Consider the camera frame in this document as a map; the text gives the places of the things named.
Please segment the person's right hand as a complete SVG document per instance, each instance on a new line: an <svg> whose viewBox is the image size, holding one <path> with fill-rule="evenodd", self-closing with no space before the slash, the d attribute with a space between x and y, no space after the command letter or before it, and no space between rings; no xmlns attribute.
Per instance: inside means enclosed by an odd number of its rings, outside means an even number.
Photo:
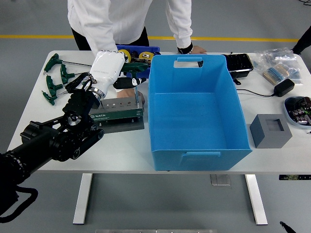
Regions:
<svg viewBox="0 0 311 233"><path fill-rule="evenodd" d="M119 92L117 92L117 98L129 98L129 97L135 97L136 91L135 89L123 89ZM142 104L145 103L145 98L141 92L138 91L138 95L141 96Z"/></svg>

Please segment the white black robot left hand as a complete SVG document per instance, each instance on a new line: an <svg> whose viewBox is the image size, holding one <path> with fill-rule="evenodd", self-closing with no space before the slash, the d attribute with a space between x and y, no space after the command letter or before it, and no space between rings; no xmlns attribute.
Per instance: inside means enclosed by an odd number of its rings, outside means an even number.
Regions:
<svg viewBox="0 0 311 233"><path fill-rule="evenodd" d="M117 81L121 72L138 73L149 67L147 63L130 63L127 60L128 56L123 51L101 50L97 53L90 74L97 81L96 88L102 92L102 98L107 95L108 88Z"/></svg>

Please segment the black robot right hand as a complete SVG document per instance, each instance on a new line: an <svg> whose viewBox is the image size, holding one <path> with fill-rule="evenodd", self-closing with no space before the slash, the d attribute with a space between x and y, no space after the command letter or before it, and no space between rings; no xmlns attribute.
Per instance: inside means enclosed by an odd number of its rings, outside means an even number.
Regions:
<svg viewBox="0 0 311 233"><path fill-rule="evenodd" d="M296 233L296 231L293 228L291 228L289 225L287 225L285 222L280 221L279 223L287 233Z"/></svg>

